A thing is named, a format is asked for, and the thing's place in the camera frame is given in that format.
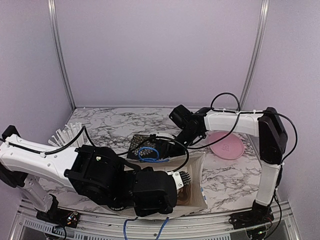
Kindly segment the blue checkered paper bag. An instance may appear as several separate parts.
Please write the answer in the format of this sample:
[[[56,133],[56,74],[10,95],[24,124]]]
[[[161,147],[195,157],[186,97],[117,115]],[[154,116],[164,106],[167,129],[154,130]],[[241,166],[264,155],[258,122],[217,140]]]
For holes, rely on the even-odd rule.
[[[199,211],[205,210],[208,208],[207,200],[205,199],[205,194],[202,190],[202,171],[206,154],[204,152],[191,153],[189,155],[189,160],[180,171],[185,171],[191,176],[191,197],[190,204],[187,206],[178,206],[176,205],[172,209],[172,213],[162,214],[162,213],[153,213],[148,216],[140,216],[140,220],[162,220],[166,218],[176,219],[179,217],[184,217],[197,213]],[[185,156],[176,156],[169,159],[167,162],[160,163],[151,163],[151,162],[141,162],[139,160],[130,159],[129,162],[136,164],[141,168],[153,167],[155,171],[165,171],[170,172],[175,168],[179,167],[185,161]]]

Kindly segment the brown cardboard cup carrier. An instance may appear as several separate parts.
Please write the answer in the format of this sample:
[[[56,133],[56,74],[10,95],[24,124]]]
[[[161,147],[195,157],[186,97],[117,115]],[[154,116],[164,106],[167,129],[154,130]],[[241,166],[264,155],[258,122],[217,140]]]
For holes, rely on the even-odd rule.
[[[177,192],[177,206],[188,206],[191,201],[191,185],[185,185],[184,187],[180,188]]]

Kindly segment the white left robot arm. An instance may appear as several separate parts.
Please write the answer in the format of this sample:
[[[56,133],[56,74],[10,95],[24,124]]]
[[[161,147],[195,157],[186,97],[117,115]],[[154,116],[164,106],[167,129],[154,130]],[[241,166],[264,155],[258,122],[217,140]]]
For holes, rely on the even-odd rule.
[[[139,217],[172,213],[184,185],[177,170],[141,168],[108,147],[74,147],[71,143],[53,147],[28,141],[13,125],[0,139],[0,178],[10,187],[23,190],[34,207],[53,223],[63,219],[63,211],[56,197],[39,184],[39,178],[114,212],[134,209]]]

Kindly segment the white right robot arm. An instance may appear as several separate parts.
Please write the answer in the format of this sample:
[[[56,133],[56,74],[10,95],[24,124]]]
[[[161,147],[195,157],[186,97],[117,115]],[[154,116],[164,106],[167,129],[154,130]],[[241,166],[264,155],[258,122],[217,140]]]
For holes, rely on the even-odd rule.
[[[288,141],[277,110],[273,107],[251,111],[202,107],[192,112],[181,104],[172,110],[169,118],[181,130],[176,141],[185,147],[207,132],[235,133],[249,139],[259,159],[261,175],[254,200],[257,206],[248,212],[247,219],[252,224],[260,223],[267,216],[266,207],[272,203],[281,180]]]

